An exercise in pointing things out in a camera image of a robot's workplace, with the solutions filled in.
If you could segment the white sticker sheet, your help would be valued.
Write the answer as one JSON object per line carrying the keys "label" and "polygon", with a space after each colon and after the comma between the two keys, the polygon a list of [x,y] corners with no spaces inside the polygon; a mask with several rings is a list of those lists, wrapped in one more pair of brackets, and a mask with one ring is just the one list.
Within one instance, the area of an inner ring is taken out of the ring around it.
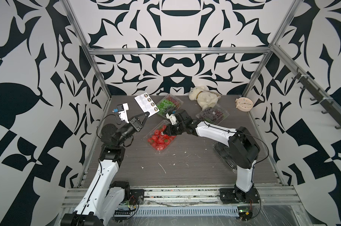
{"label": "white sticker sheet", "polygon": [[139,107],[142,109],[144,113],[148,112],[151,117],[154,114],[159,112],[158,106],[155,104],[153,99],[147,93],[143,93],[134,97],[135,101],[138,103]]}

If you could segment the strawberry clamshell box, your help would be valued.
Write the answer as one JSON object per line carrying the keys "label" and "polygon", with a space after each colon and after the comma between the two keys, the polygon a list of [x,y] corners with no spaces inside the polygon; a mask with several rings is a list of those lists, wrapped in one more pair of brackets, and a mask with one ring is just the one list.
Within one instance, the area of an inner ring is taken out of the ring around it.
{"label": "strawberry clamshell box", "polygon": [[155,151],[164,151],[176,138],[176,136],[170,136],[164,134],[169,121],[161,121],[153,130],[151,130],[145,137],[147,144]]}

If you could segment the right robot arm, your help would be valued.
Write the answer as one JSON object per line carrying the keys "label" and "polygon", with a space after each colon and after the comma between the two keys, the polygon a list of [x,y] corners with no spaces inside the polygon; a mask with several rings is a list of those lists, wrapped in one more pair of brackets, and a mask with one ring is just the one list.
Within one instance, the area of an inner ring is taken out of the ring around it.
{"label": "right robot arm", "polygon": [[182,133],[205,137],[216,141],[214,149],[229,167],[235,168],[237,178],[233,189],[223,190],[221,200],[225,203],[257,202],[259,194],[254,186],[255,165],[258,163],[260,146],[257,137],[249,134],[245,127],[225,128],[209,122],[192,119],[185,111],[166,114],[170,120],[164,134],[177,136]]}

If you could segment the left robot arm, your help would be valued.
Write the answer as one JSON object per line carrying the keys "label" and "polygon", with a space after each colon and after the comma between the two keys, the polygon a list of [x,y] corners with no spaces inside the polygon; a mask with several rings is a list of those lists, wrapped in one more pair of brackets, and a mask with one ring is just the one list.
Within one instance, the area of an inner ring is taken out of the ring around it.
{"label": "left robot arm", "polygon": [[103,126],[97,172],[73,213],[62,217],[62,226],[106,226],[118,205],[131,198],[129,183],[113,178],[124,160],[125,141],[143,129],[149,115],[149,112],[136,115],[120,128],[110,123]]}

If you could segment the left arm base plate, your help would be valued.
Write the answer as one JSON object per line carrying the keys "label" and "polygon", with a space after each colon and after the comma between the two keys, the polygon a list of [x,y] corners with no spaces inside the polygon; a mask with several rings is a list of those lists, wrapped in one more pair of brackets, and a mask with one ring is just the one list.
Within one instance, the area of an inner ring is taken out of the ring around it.
{"label": "left arm base plate", "polygon": [[125,193],[125,201],[128,202],[129,205],[139,205],[142,204],[145,197],[144,189],[131,189],[127,190]]}

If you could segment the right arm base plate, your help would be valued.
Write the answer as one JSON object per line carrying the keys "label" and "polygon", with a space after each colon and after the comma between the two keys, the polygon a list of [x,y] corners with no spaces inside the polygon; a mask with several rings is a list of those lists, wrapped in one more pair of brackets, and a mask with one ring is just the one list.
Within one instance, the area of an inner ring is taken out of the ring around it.
{"label": "right arm base plate", "polygon": [[223,204],[231,203],[259,203],[260,196],[257,189],[253,186],[248,192],[244,192],[241,189],[235,188],[220,188],[219,189],[220,200]]}

